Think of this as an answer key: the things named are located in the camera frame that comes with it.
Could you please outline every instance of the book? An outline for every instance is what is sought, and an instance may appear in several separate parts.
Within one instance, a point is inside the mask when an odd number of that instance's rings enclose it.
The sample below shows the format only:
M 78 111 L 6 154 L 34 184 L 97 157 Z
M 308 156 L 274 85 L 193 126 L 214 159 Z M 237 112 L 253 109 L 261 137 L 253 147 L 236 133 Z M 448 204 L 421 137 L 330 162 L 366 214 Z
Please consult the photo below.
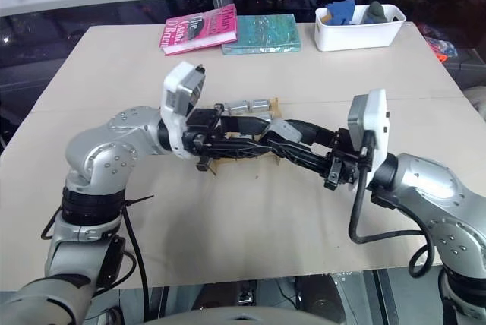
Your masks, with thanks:
M 199 14 L 167 19 L 159 47 L 166 55 L 217 46 L 236 40 L 234 4 Z
M 293 14 L 238 16 L 238 40 L 222 45 L 226 55 L 297 52 L 301 49 Z

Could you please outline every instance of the wooden table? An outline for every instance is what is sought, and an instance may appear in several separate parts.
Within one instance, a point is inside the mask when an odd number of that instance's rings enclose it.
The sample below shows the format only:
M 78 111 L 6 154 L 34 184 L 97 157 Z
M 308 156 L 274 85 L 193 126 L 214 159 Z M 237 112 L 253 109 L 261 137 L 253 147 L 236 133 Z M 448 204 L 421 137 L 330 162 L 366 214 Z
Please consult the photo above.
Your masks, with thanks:
M 163 79 L 181 60 L 206 68 L 201 106 L 279 97 L 284 118 L 330 129 L 346 126 L 354 95 L 384 87 L 390 152 L 441 161 L 486 195 L 486 125 L 413 24 L 390 47 L 328 53 L 315 48 L 313 24 L 298 28 L 296 53 L 224 56 L 215 47 L 173 57 L 158 50 L 162 26 L 90 28 L 0 158 L 0 289 L 43 276 L 49 243 L 39 234 L 61 202 L 68 141 L 128 107 L 158 106 Z M 192 161 L 150 157 L 127 187 L 128 198 L 148 194 L 155 197 L 129 210 L 150 286 L 400 267 L 423 242 L 355 245 L 347 235 L 353 193 L 328 191 L 313 172 L 270 158 L 221 165 L 214 177 Z M 411 227 L 367 199 L 358 231 Z M 139 281 L 134 274 L 123 286 Z

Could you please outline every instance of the teal book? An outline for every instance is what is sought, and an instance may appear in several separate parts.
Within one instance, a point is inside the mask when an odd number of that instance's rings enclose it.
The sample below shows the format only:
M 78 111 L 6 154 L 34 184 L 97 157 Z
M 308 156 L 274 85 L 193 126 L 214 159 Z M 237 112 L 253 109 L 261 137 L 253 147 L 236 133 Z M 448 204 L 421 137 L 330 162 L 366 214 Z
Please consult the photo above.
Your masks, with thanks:
M 245 15 L 238 18 L 238 40 L 222 44 L 226 55 L 301 50 L 293 14 Z

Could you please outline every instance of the pink book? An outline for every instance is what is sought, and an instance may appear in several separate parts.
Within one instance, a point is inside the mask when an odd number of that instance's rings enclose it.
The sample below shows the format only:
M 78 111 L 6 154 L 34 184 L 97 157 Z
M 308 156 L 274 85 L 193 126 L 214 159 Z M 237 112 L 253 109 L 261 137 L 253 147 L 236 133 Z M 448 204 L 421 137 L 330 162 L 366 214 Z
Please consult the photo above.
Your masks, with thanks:
M 234 4 L 199 14 L 167 19 L 159 47 L 166 55 L 236 40 Z

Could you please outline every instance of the white plastic bin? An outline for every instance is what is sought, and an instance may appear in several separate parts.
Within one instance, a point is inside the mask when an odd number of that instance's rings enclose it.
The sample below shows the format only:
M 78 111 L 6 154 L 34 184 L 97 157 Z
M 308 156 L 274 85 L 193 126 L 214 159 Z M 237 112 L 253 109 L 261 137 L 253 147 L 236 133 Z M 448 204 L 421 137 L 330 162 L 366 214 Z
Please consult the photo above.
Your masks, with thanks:
M 332 50 L 389 46 L 402 24 L 407 20 L 406 16 L 395 5 L 383 5 L 388 23 L 361 25 L 368 6 L 357 5 L 355 7 L 355 13 L 352 15 L 354 25 L 337 26 L 322 24 L 320 19 L 327 15 L 327 9 L 318 8 L 314 31 L 317 48 L 322 52 L 330 52 Z

